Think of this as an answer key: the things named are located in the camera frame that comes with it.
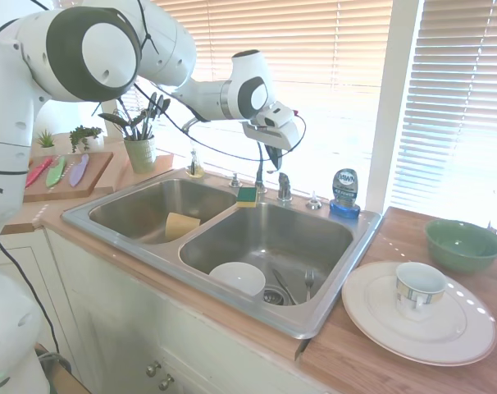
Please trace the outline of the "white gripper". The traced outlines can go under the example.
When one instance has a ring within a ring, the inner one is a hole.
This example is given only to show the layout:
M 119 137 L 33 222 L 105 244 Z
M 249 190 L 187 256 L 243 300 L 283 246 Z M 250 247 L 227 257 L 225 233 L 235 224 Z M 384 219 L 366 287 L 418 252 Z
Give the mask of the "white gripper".
M 292 117 L 280 120 L 259 117 L 243 121 L 244 134 L 267 145 L 267 154 L 276 169 L 282 165 L 282 149 L 291 150 L 299 142 L 299 131 Z

